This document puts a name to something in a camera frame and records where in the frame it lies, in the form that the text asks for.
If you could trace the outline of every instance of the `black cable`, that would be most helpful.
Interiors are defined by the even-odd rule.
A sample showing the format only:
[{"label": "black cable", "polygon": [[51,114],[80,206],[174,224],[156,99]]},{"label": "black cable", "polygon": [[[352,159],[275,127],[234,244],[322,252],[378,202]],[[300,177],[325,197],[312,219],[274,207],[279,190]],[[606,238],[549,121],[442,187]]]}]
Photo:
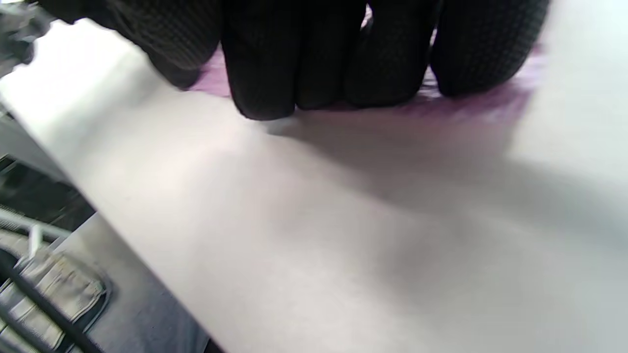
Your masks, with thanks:
[{"label": "black cable", "polygon": [[35,348],[39,353],[55,353],[44,341],[41,340],[33,332],[30,332],[22,323],[13,318],[4,305],[0,305],[0,319],[7,324],[18,336],[20,336],[28,345]]},{"label": "black cable", "polygon": [[79,330],[57,310],[37,289],[17,272],[5,259],[0,258],[0,273],[4,273],[50,320],[69,337],[83,353],[103,353],[84,332]]},{"label": "black cable", "polygon": [[7,342],[5,339],[0,337],[0,352],[2,353],[23,353],[13,344]]}]

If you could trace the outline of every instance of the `machine part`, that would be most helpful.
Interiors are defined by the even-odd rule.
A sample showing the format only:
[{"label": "machine part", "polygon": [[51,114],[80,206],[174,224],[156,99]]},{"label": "machine part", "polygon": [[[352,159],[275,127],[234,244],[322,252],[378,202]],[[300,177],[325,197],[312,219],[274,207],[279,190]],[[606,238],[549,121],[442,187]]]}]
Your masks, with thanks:
[{"label": "machine part", "polygon": [[50,30],[52,18],[38,6],[0,4],[0,78],[35,58],[35,40]]}]

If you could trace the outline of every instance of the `white surface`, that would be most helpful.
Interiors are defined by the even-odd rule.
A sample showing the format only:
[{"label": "white surface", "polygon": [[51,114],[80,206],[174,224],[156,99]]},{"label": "white surface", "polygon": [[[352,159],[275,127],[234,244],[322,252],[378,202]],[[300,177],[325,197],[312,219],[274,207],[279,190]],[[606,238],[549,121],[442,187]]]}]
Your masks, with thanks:
[{"label": "white surface", "polygon": [[553,12],[518,124],[275,136],[86,23],[0,91],[230,353],[627,352],[628,3]]}]

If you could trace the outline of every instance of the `black glove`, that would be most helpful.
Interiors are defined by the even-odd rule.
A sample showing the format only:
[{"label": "black glove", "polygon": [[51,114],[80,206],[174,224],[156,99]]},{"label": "black glove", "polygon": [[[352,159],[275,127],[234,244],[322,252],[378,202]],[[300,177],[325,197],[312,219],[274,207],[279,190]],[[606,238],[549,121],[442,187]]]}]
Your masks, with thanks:
[{"label": "black glove", "polygon": [[[488,90],[521,68],[549,6],[549,0],[108,1],[126,37],[195,77],[221,41],[234,102],[258,120],[289,116],[295,105],[400,104],[417,93],[428,65],[444,95]],[[360,30],[366,2],[373,17]]]}]

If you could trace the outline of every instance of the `textured glove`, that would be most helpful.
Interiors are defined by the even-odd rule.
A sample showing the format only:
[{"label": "textured glove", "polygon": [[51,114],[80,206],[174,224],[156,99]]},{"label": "textured glove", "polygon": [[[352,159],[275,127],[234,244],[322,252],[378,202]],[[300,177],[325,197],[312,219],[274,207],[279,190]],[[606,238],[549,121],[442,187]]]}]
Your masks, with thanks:
[{"label": "textured glove", "polygon": [[[243,115],[258,120],[289,116],[295,106],[321,109],[340,101],[356,107],[400,104],[417,93],[428,65],[443,95],[486,91],[521,68],[549,6],[549,0],[40,4],[49,3],[50,8],[77,1],[88,4],[81,6],[89,17],[138,44],[179,88],[193,84],[221,41],[234,102]],[[94,10],[99,3],[102,9]],[[367,3],[372,18],[361,28]],[[102,16],[103,11],[109,15]]]}]

